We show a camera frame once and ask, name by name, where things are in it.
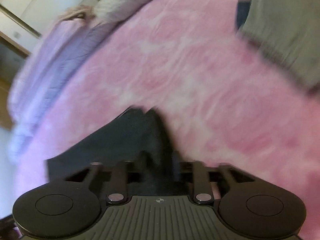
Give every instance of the lavender blanket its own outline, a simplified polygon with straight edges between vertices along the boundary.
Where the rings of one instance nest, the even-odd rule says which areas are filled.
[[[94,17],[68,20],[79,14],[75,8],[49,29],[16,76],[9,93],[8,109],[15,122],[9,145],[12,162],[17,162],[41,118],[75,71],[119,22],[149,1],[101,0],[93,10],[86,8],[87,12],[94,11]]]
[[[112,29],[92,25],[84,19],[55,23],[16,76],[8,98],[15,122],[9,144],[11,161],[16,162],[69,78]]]

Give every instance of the bed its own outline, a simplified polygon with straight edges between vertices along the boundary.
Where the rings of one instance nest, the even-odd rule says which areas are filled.
[[[298,195],[303,239],[320,239],[320,103],[234,30],[238,0],[152,0],[78,69],[21,156],[15,196],[48,181],[45,160],[130,105],[156,106],[176,149],[231,163]]]

